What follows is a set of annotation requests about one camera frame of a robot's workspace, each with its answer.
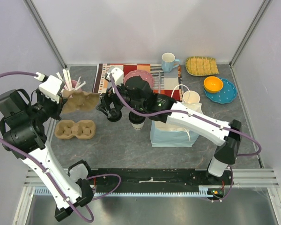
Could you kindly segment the black coffee cup lid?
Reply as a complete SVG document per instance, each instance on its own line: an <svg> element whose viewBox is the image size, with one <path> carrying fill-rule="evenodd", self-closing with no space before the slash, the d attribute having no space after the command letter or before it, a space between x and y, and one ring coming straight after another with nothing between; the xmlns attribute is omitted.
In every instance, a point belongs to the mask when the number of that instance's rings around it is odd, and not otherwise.
<svg viewBox="0 0 281 225"><path fill-rule="evenodd" d="M133 112L130 112L129 115L128 115L128 118L129 118L129 121L132 123L132 124L141 124L145 121L145 117L143 116L139 116Z"/></svg>

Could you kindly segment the brown cardboard cup carrier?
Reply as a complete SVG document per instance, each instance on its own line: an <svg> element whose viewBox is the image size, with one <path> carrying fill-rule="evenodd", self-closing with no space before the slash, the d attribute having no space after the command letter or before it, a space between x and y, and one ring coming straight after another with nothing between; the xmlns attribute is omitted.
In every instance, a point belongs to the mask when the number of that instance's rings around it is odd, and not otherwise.
<svg viewBox="0 0 281 225"><path fill-rule="evenodd" d="M68 114L77 110L88 112L94 109L100 100L100 94L86 92L86 91L68 91L62 92L62 97L67 99L64 104L61 113Z"/></svg>

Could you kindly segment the blue white paper bag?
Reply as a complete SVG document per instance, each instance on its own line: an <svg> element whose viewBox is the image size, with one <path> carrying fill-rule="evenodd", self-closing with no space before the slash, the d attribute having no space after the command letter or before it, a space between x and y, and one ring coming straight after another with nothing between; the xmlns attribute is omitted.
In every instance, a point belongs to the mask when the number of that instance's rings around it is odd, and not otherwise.
<svg viewBox="0 0 281 225"><path fill-rule="evenodd" d="M201 103L182 104L189 109L201 113ZM150 130L150 140L152 147L180 148L192 147L196 142L199 134L175 125L165 124L159 121L153 121Z"/></svg>

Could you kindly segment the white paper cup stack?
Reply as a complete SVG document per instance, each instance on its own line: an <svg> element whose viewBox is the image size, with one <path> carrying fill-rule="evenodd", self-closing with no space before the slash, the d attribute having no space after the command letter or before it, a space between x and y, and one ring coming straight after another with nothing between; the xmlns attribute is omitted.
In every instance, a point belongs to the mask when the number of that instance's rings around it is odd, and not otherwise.
<svg viewBox="0 0 281 225"><path fill-rule="evenodd" d="M187 91L182 96L182 102L187 103L187 104L199 103L200 95L193 90Z"/></svg>

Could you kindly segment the white paper coffee cup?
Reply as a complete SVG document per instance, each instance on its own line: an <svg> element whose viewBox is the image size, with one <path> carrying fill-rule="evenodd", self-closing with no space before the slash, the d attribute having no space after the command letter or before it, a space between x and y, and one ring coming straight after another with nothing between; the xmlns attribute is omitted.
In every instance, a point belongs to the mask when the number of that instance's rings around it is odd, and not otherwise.
<svg viewBox="0 0 281 225"><path fill-rule="evenodd" d="M144 126L145 119L131 120L131 125L135 130L141 130Z"/></svg>

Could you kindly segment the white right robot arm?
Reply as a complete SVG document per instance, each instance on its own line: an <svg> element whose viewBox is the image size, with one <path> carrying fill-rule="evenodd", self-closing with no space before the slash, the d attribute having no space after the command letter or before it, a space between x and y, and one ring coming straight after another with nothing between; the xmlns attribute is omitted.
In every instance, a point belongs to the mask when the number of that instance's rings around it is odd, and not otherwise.
<svg viewBox="0 0 281 225"><path fill-rule="evenodd" d="M217 184L226 168L235 163L241 142L241 123L237 120L226 122L205 116L164 94L154 93L148 82L140 76L133 77L132 87L123 84L123 78L108 75L111 87L100 96L97 109L111 122L118 121L121 110L130 110L130 121L142 123L145 118L166 125L176 125L193 131L217 145L214 156L205 172L209 184Z"/></svg>

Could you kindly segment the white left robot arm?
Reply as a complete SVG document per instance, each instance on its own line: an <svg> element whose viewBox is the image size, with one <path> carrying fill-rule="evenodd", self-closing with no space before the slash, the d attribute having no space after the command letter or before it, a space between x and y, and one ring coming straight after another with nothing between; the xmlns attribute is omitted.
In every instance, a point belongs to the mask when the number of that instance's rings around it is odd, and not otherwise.
<svg viewBox="0 0 281 225"><path fill-rule="evenodd" d="M56 202L55 219L62 221L76 207L91 202L94 194L90 183L93 172L86 161L80 160L66 171L55 157L44 131L44 123L53 118L60 120L62 106L36 89L37 102L23 89L10 90L0 95L0 132L3 147L11 151L39 176Z"/></svg>

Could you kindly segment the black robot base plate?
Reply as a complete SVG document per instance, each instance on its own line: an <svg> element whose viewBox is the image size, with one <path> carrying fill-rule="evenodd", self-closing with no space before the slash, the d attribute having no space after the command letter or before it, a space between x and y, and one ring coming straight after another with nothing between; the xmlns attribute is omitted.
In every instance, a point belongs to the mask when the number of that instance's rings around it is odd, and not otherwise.
<svg viewBox="0 0 281 225"><path fill-rule="evenodd" d="M232 173L224 171L221 177L197 169L124 169L100 168L86 172L89 183L95 185L96 193L105 194L119 185L113 194L177 194L199 192L200 186L227 187Z"/></svg>

